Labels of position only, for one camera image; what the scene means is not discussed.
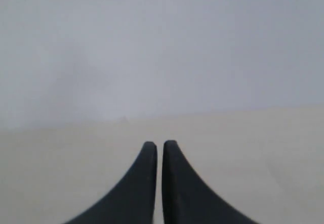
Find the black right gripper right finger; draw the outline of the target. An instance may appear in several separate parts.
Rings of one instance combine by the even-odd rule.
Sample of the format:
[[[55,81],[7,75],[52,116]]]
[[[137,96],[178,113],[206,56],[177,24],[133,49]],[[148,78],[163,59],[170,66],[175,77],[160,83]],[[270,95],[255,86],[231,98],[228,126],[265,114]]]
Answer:
[[[164,143],[161,191],[164,223],[255,223],[205,184],[174,140]]]

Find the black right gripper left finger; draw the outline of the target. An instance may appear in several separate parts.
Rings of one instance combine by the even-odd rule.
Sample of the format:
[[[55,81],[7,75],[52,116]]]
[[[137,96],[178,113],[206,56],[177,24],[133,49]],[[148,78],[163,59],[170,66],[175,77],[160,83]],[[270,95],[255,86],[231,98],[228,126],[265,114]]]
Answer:
[[[156,173],[157,147],[145,142],[123,178],[68,223],[153,223]]]

